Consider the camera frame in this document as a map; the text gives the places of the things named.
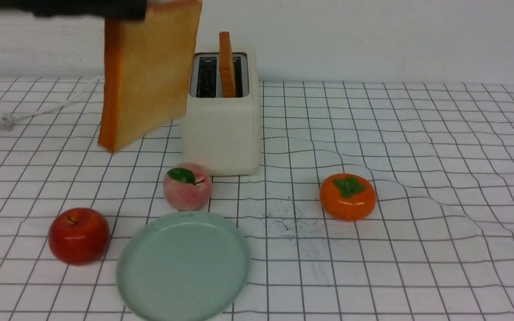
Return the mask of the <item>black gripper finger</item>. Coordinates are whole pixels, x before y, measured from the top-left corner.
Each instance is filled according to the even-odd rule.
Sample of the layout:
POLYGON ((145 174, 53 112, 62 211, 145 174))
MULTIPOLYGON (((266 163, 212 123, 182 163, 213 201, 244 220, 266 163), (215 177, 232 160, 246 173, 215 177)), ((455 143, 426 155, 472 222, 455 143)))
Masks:
POLYGON ((0 12, 26 12, 39 18, 95 16, 105 19, 142 21, 146 0, 0 0, 0 12))

